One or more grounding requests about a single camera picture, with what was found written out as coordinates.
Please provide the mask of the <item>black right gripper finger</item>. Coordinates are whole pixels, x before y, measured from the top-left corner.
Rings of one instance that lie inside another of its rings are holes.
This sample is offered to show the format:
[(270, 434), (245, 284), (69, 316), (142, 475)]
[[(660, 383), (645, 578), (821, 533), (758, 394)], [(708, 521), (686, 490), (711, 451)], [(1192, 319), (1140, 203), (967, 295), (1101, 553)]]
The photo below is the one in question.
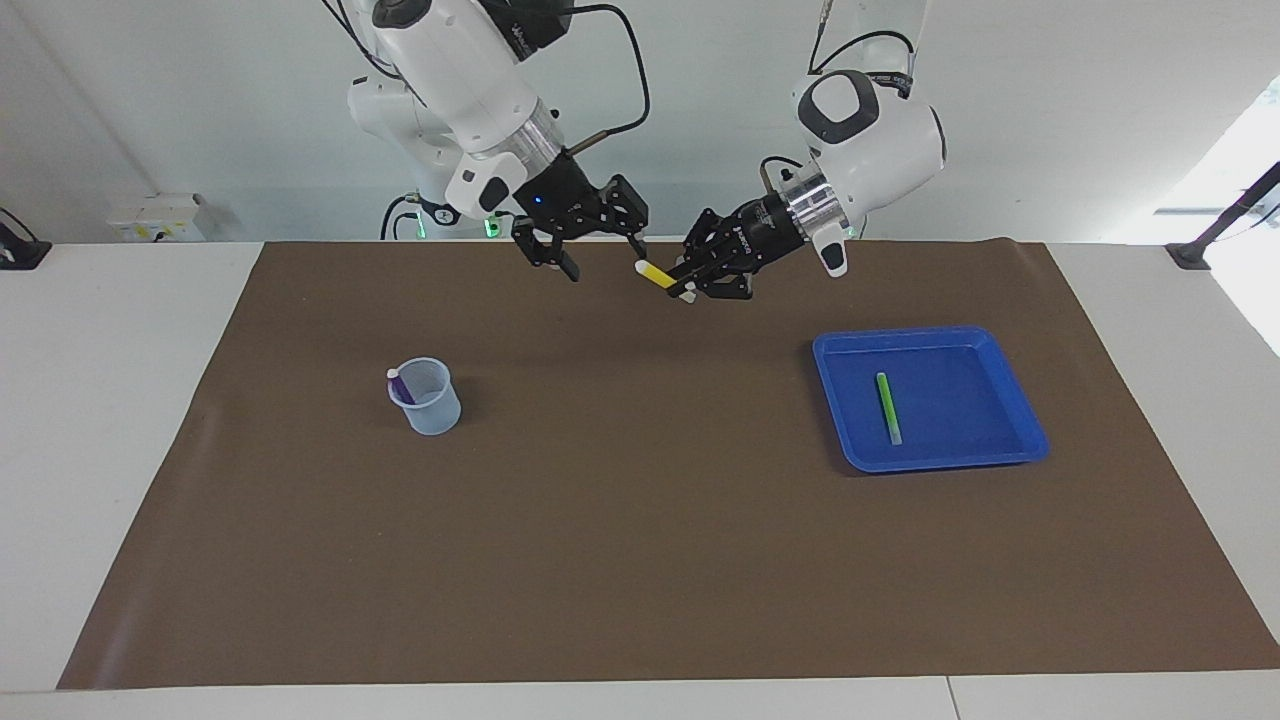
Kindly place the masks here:
[(646, 260), (649, 206), (623, 176), (612, 176), (600, 190), (600, 232), (625, 237), (636, 259)]
[(581, 270), (564, 249), (563, 240), (553, 233), (548, 243), (541, 242), (536, 237), (532, 218), (520, 215), (513, 219), (512, 240), (531, 266), (553, 266), (562, 272), (570, 282), (580, 282)]

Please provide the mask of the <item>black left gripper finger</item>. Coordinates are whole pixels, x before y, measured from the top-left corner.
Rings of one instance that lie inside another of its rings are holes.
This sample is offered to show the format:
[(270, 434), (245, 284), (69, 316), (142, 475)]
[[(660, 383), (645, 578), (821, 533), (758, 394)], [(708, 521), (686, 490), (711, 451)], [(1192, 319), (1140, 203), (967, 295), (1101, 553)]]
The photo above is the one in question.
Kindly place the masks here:
[(741, 208), (721, 217), (707, 208), (684, 240), (681, 275), (748, 275)]
[(716, 300), (749, 301), (756, 272), (748, 266), (703, 264), (691, 274), (698, 293)]

